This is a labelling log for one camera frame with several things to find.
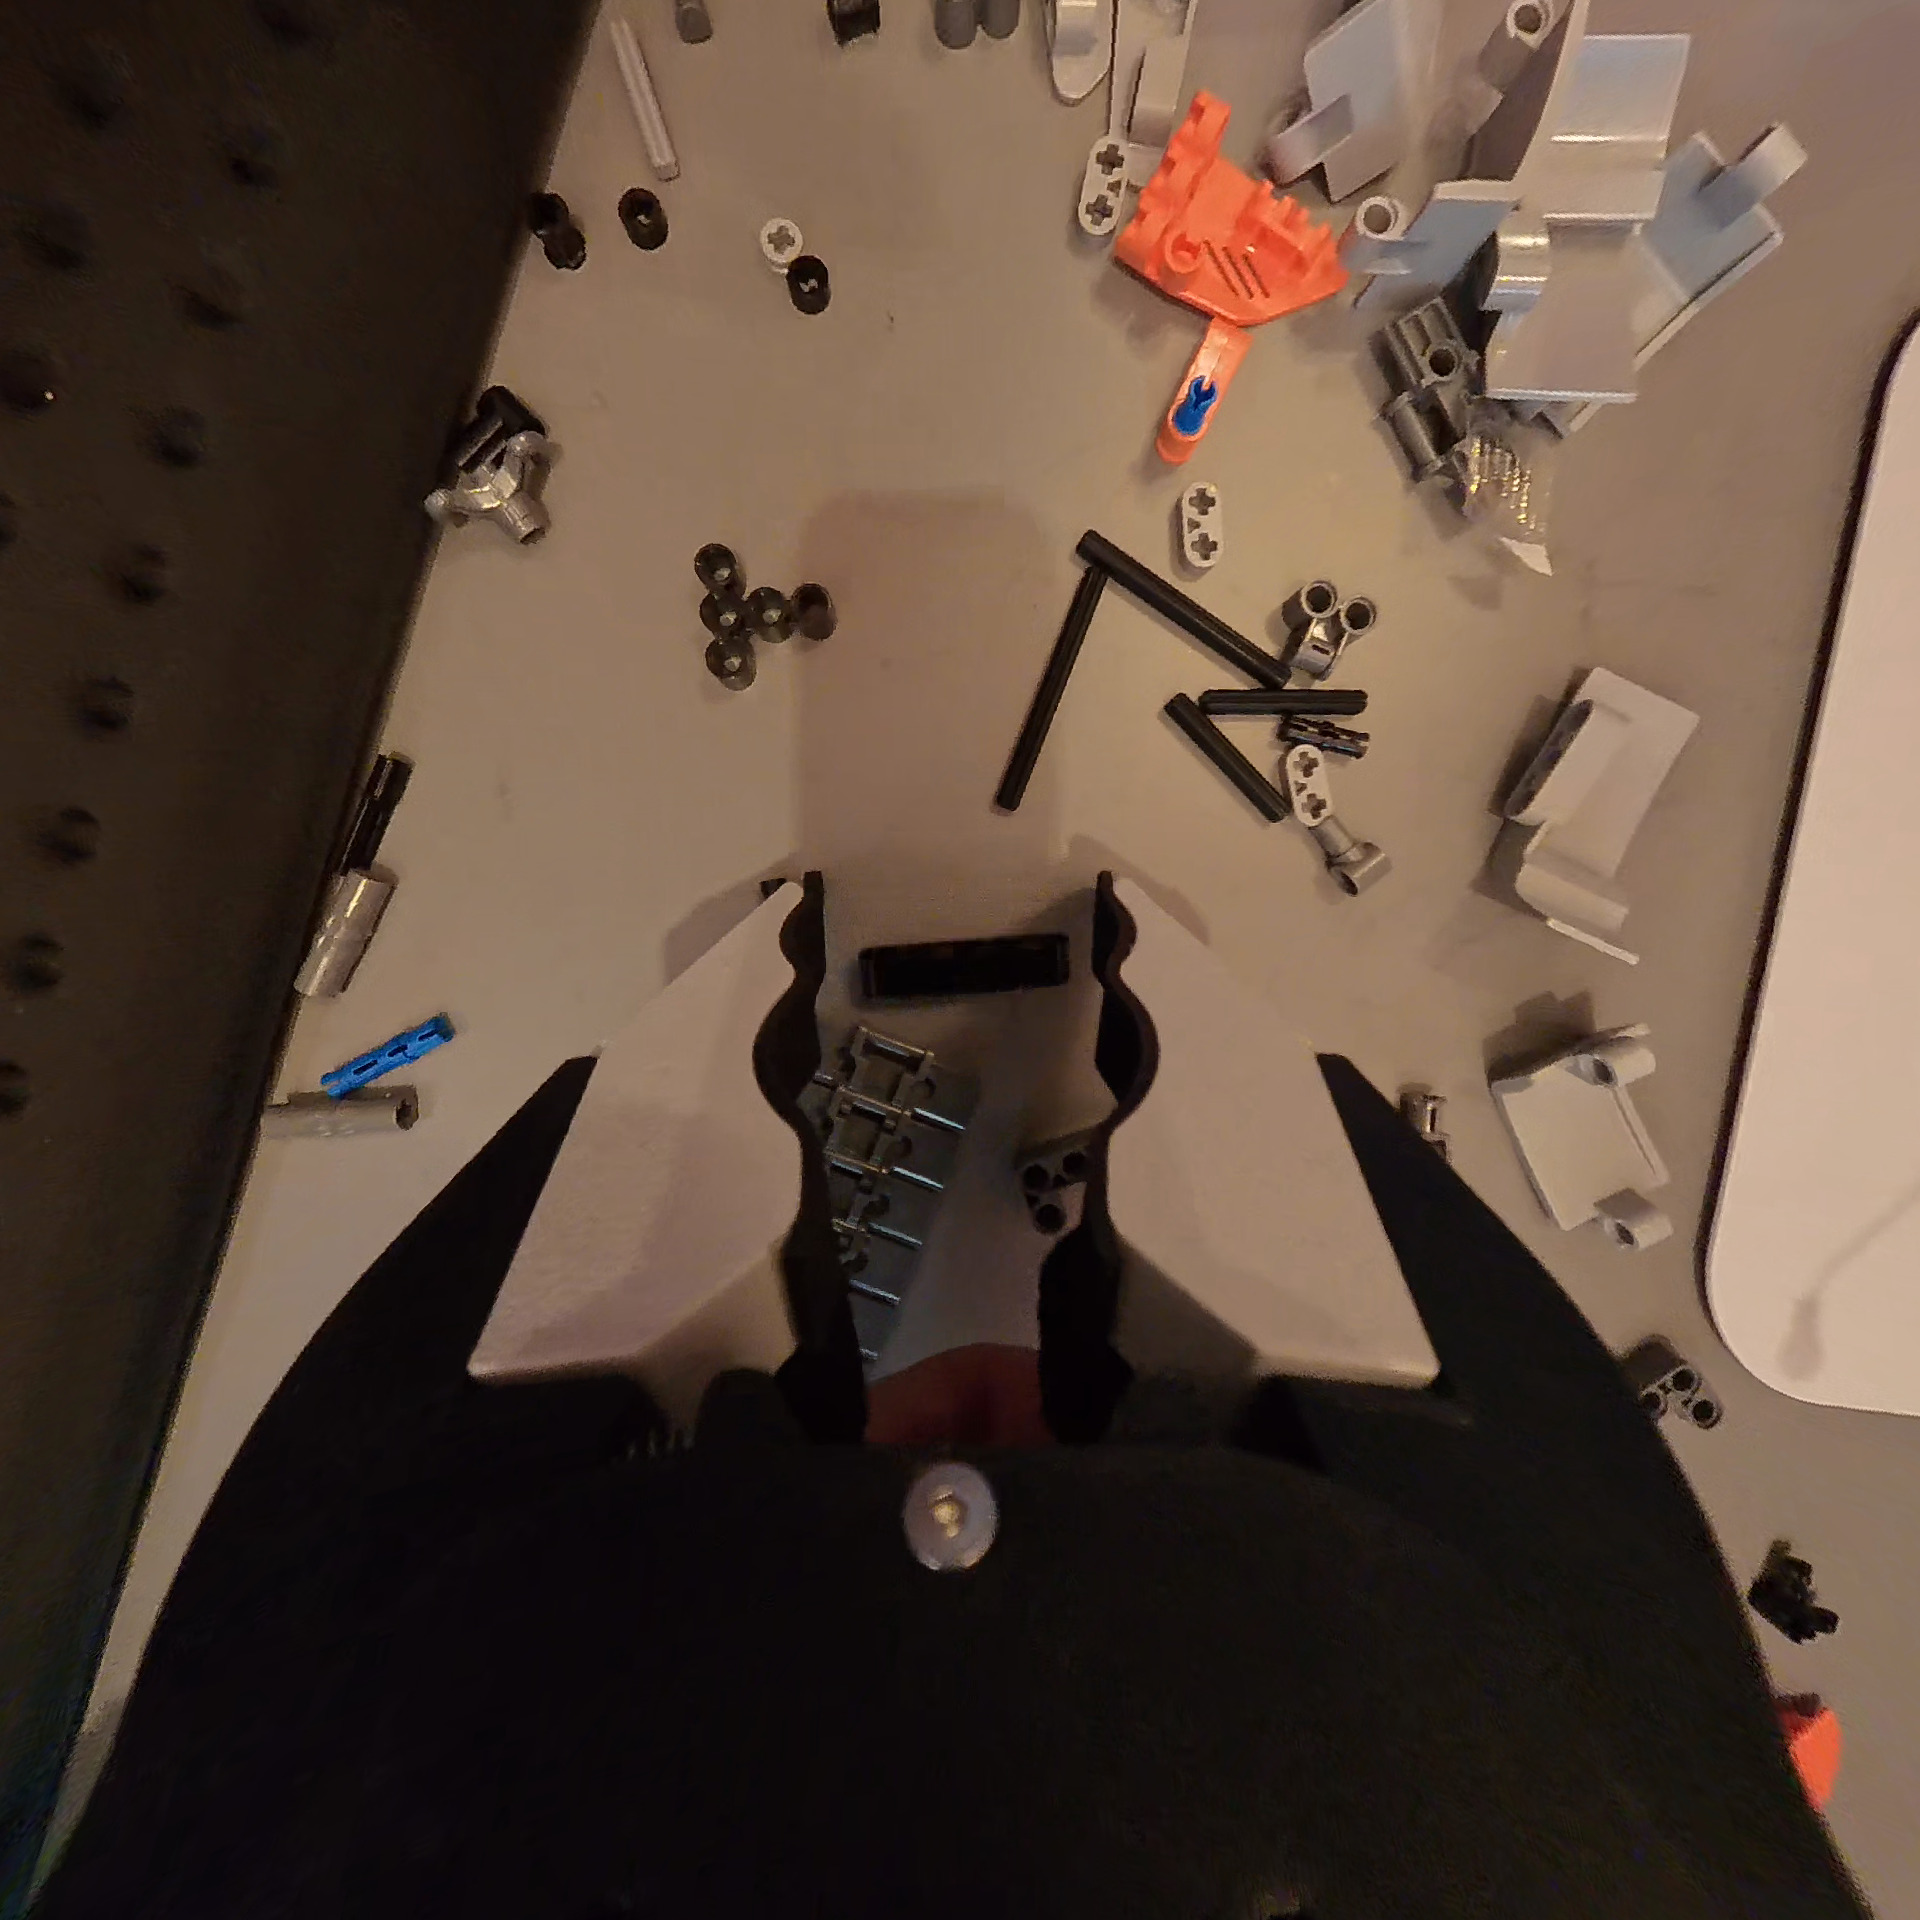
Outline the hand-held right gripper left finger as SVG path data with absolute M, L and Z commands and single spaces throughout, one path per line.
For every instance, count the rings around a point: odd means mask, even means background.
M 830 1166 L 826 885 L 780 882 L 608 1043 L 468 1358 L 507 1385 L 623 1375 L 676 1424 L 759 1371 L 813 1439 L 864 1439 Z

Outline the black five-hole liftarm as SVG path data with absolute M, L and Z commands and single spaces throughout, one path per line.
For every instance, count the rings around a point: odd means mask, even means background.
M 1025 995 L 1068 984 L 1071 946 L 1061 931 L 867 946 L 856 976 L 867 1002 Z

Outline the cluster of black bushes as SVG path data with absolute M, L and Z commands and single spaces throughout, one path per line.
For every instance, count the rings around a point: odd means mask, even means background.
M 730 545 L 706 541 L 693 556 L 693 573 L 705 590 L 697 619 L 709 635 L 706 672 L 730 692 L 756 683 L 759 650 L 790 639 L 826 640 L 841 615 L 831 592 L 819 580 L 796 590 L 753 588 L 747 568 Z

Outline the blue toy pin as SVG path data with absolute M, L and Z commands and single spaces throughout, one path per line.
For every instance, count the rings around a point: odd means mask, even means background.
M 358 1090 L 367 1090 L 405 1069 L 420 1065 L 425 1056 L 437 1053 L 455 1040 L 453 1019 L 437 1013 L 431 1019 L 405 1028 L 373 1048 L 364 1048 L 344 1059 L 336 1069 L 329 1069 L 323 1076 L 323 1093 L 329 1100 L 347 1100 Z

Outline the grey connector tube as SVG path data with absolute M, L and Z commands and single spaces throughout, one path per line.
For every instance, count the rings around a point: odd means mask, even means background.
M 300 996 L 341 996 L 397 895 L 383 870 L 341 870 L 326 895 L 323 921 L 293 981 Z
M 413 1085 L 373 1082 L 341 1097 L 297 1090 L 262 1107 L 266 1140 L 344 1140 L 364 1134 L 405 1134 L 420 1123 Z

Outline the black long toy pin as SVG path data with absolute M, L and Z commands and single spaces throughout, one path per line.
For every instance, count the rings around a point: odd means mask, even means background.
M 376 754 L 363 783 L 344 845 L 336 861 L 340 874 L 371 872 L 383 840 L 393 823 L 397 805 L 413 778 L 417 764 L 407 754 Z

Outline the grey small pin connector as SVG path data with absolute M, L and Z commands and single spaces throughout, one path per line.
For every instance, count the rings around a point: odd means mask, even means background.
M 1331 580 L 1307 580 L 1281 603 L 1289 674 L 1328 677 L 1348 646 L 1377 627 L 1373 599 L 1346 599 Z

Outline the black small angled connector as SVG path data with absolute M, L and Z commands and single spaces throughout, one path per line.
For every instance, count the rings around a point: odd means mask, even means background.
M 1838 1636 L 1838 1613 L 1817 1599 L 1813 1563 L 1787 1538 L 1770 1543 L 1747 1586 L 1747 1605 L 1790 1644 Z

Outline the dark studded panel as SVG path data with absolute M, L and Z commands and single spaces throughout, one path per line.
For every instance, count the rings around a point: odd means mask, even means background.
M 4 1899 L 594 4 L 4 5 Z

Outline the small clear plastic bag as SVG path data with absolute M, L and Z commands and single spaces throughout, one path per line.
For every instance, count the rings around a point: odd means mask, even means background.
M 1528 573 L 1554 575 L 1551 474 L 1528 465 L 1508 437 L 1488 428 L 1467 429 L 1444 455 L 1438 482 L 1478 541 Z

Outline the orange curved toy piece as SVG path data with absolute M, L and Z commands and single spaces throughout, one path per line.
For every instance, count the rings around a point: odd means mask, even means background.
M 1801 1777 L 1816 1812 L 1828 1812 L 1838 1790 L 1843 1734 L 1838 1711 L 1817 1694 L 1777 1694 L 1774 1717 L 1781 1724 L 1790 1760 Z

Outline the grey large shell panel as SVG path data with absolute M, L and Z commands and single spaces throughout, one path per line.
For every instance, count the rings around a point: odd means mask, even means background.
M 1645 365 L 1784 243 L 1770 199 L 1807 165 L 1787 125 L 1737 156 L 1672 146 L 1690 33 L 1595 33 L 1586 4 L 1509 4 L 1482 52 L 1495 105 L 1467 173 L 1417 212 L 1361 202 L 1341 237 L 1357 308 L 1450 296 L 1478 385 L 1569 432 L 1632 402 Z

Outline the white short rod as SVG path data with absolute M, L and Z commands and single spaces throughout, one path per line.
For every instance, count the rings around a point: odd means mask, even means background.
M 608 16 L 608 38 L 618 71 L 618 82 L 623 90 L 623 99 L 636 118 L 638 127 L 638 143 L 645 152 L 645 160 L 652 172 L 655 179 L 673 183 L 680 177 L 680 156 L 676 147 L 676 140 L 668 127 L 668 113 L 659 99 L 659 85 L 652 80 L 652 71 L 645 61 L 645 52 L 638 46 L 638 38 L 633 25 L 618 15 L 609 12 Z

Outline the grey slim fairing panel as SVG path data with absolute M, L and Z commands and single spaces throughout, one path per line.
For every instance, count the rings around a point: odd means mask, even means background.
M 1064 105 L 1078 105 L 1112 75 L 1118 4 L 1056 0 L 1044 4 L 1051 90 Z
M 1166 147 L 1183 108 L 1196 4 L 1118 4 L 1112 132 Z

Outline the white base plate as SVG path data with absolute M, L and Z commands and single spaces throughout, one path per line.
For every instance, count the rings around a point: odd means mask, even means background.
M 1918 1417 L 1918 325 L 1878 381 L 1707 1233 L 1763 1385 Z

